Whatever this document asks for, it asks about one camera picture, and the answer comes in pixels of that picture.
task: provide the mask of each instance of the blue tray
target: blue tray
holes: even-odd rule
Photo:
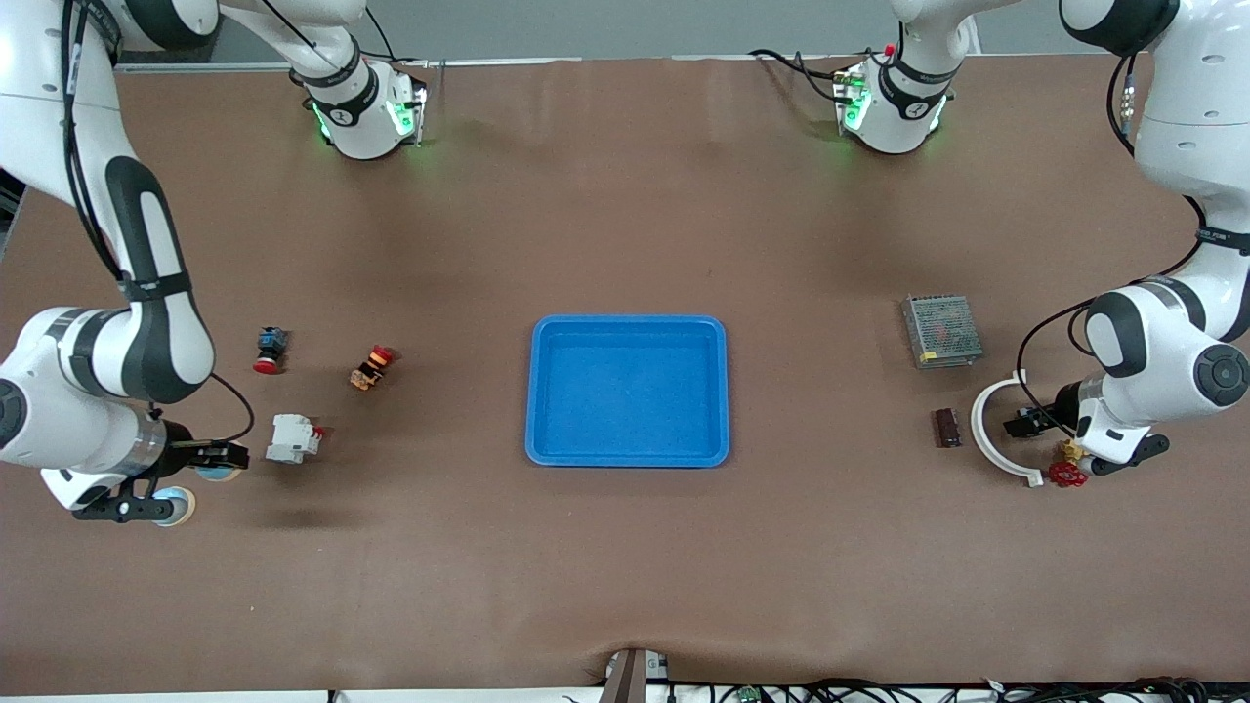
[[[714,318],[544,318],[525,452],[548,467],[715,467],[729,454],[728,375]]]

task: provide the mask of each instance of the brown mat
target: brown mat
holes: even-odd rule
[[[1108,133],[1109,69],[970,60],[906,158],[745,61],[430,73],[428,146],[376,163],[322,146],[280,74],[121,79],[218,369],[261,415],[252,452],[275,413],[334,432],[302,467],[188,475],[200,508],[174,530],[78,523],[6,468],[0,690],[579,684],[626,645],[692,679],[1250,678],[1244,409],[1079,490],[934,447],[929,413],[966,413],[1034,321],[1190,245],[1184,203]],[[44,306],[119,300],[42,196],[0,274],[5,349]],[[916,372],[898,301],[951,291],[989,357]],[[720,318],[729,462],[530,464],[551,313]],[[274,324],[292,348],[268,378],[249,365]],[[375,343],[404,358],[361,394]],[[1049,395],[1094,365],[1056,326],[1029,368]],[[215,387],[169,417],[241,422]]]

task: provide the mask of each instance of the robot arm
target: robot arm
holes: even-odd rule
[[[1019,0],[890,0],[899,44],[849,69],[836,94],[844,130],[886,154],[904,154],[938,129],[951,80],[971,44],[975,13]]]
[[[78,517],[116,519],[104,509],[109,490],[121,485],[129,495],[136,478],[148,479],[149,495],[124,500],[121,515],[135,505],[125,519],[160,520],[174,510],[151,495],[155,480],[198,463],[205,448],[181,425],[122,399],[186,398],[208,379],[214,353],[165,195],[121,126],[110,51],[139,26],[146,40],[162,41],[152,18],[172,21],[182,16],[178,8],[196,4],[166,4],[164,15],[148,4],[146,14],[118,20],[120,1],[76,3],[69,21],[61,0],[0,4],[0,124],[22,125],[20,133],[0,131],[0,166],[65,203],[90,203],[128,300],[112,310],[52,308],[22,328],[0,364],[0,460],[44,469],[54,495]],[[215,6],[205,18],[214,24],[184,30],[211,33]],[[61,41],[65,26],[78,36],[80,21],[86,23],[81,41],[68,51],[76,70],[66,76]],[[66,93],[74,94],[80,179],[71,176],[66,155]],[[240,460],[236,452],[231,459]],[[142,503],[134,500],[144,499],[149,512],[140,515]]]
[[[1084,468],[1109,473],[1166,448],[1152,425],[1222,412],[1250,388],[1250,362],[1229,344],[1250,328],[1250,5],[1062,0],[1060,10],[1076,39],[1154,55],[1135,159],[1205,213],[1185,265],[1092,301],[1085,333],[1102,372],[1048,407],[1094,455]]]
[[[312,98],[321,134],[345,156],[376,159],[421,140],[421,81],[366,59],[344,29],[365,0],[229,0],[221,11],[278,50]]]

